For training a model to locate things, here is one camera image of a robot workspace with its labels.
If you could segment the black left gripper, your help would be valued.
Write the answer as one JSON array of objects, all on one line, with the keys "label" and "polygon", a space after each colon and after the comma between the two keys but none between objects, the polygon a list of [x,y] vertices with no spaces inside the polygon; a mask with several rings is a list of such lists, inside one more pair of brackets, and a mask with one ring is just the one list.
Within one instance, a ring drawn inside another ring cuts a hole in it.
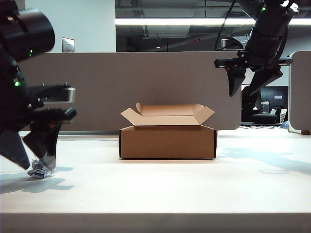
[{"label": "black left gripper", "polygon": [[50,171],[56,166],[56,144],[62,124],[69,123],[77,112],[74,108],[48,108],[25,114],[0,113],[0,154],[23,169],[30,166],[28,155],[18,134],[29,126],[31,132],[23,141]]}]

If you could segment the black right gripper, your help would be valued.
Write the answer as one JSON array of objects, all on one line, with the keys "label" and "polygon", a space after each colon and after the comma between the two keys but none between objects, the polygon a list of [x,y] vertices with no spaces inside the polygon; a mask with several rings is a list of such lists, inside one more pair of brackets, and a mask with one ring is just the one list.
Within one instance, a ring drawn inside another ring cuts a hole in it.
[{"label": "black right gripper", "polygon": [[274,65],[288,66],[293,62],[290,56],[275,58],[262,58],[252,55],[246,50],[239,50],[237,58],[216,59],[214,65],[216,68],[224,68],[228,77],[228,90],[230,97],[234,96],[245,79],[246,69],[250,68],[255,72],[253,79],[249,85],[248,94],[255,94],[262,87],[272,83],[282,77],[280,70],[262,70],[271,68]]}]

